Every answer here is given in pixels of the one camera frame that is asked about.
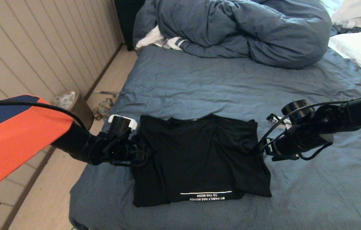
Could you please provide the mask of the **dark patterned cloth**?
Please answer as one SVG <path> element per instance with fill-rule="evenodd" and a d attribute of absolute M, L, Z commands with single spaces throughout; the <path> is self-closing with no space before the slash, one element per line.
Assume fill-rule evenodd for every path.
<path fill-rule="evenodd" d="M 344 28 L 340 25 L 333 25 L 330 33 L 330 37 L 342 34 L 360 33 L 361 27 Z"/>

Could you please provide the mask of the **brown trash bin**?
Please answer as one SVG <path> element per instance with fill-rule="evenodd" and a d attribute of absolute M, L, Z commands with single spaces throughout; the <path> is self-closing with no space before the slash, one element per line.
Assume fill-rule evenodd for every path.
<path fill-rule="evenodd" d="M 90 129 L 94 120 L 93 112 L 91 111 L 86 100 L 84 99 L 84 97 L 81 95 L 80 92 L 76 92 L 76 98 L 74 99 L 74 103 L 70 107 L 70 109 L 68 109 L 68 111 L 76 115 L 83 122 L 87 130 Z"/>

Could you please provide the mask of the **black bedside cabinet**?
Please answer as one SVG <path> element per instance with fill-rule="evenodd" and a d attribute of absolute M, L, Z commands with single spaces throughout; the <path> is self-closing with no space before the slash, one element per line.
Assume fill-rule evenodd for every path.
<path fill-rule="evenodd" d="M 134 49 L 133 28 L 135 18 L 144 3 L 145 0 L 114 0 L 121 32 L 128 51 Z"/>

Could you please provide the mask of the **white striped garment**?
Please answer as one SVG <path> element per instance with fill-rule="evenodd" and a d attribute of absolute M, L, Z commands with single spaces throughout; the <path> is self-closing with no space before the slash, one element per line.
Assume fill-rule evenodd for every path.
<path fill-rule="evenodd" d="M 180 50 L 182 51 L 181 45 L 187 41 L 181 37 L 166 38 L 158 26 L 155 26 L 143 39 L 138 41 L 135 45 L 135 50 L 141 50 L 150 45 L 156 45 L 160 48 Z"/>

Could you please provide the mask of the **white plastic bin bag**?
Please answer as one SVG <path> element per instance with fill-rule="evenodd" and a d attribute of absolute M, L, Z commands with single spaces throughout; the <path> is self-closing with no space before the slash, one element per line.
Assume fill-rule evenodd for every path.
<path fill-rule="evenodd" d="M 68 110 L 74 104 L 75 98 L 76 98 L 76 92 L 69 91 L 69 92 L 61 93 L 59 96 L 54 97 L 52 103 L 57 107 Z"/>

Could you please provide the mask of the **crumpled blue duvet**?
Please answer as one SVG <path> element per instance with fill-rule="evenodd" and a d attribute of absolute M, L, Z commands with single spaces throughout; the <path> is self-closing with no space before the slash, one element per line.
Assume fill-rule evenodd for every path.
<path fill-rule="evenodd" d="M 187 39 L 182 51 L 197 57 L 299 69 L 325 55 L 332 23 L 319 0 L 146 0 L 134 47 L 155 26 L 166 38 Z"/>

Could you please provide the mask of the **black t-shirt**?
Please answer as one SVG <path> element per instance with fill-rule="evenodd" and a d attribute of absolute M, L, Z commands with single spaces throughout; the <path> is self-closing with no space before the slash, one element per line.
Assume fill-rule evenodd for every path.
<path fill-rule="evenodd" d="M 255 150 L 255 120 L 143 115 L 140 122 L 134 139 L 145 144 L 151 156 L 132 171 L 136 207 L 272 196 L 271 173 L 264 155 Z"/>

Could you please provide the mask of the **blue bed sheet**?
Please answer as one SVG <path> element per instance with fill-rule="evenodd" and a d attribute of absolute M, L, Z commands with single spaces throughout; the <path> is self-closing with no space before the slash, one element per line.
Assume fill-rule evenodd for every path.
<path fill-rule="evenodd" d="M 197 119 L 214 113 L 258 122 L 291 101 L 361 96 L 361 68 L 328 49 L 303 69 L 248 58 L 199 58 L 148 46 L 139 52 L 112 113 L 138 119 Z M 69 221 L 78 230 L 361 230 L 361 130 L 335 134 L 311 161 L 272 162 L 271 198 L 180 202 L 137 208 L 130 170 L 87 165 L 72 187 Z"/>

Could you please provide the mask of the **small clutter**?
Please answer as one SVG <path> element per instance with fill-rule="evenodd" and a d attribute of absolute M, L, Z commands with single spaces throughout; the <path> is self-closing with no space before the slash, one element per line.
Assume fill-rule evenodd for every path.
<path fill-rule="evenodd" d="M 92 112 L 95 120 L 107 120 L 111 109 L 114 106 L 112 98 L 106 98 L 96 106 Z"/>

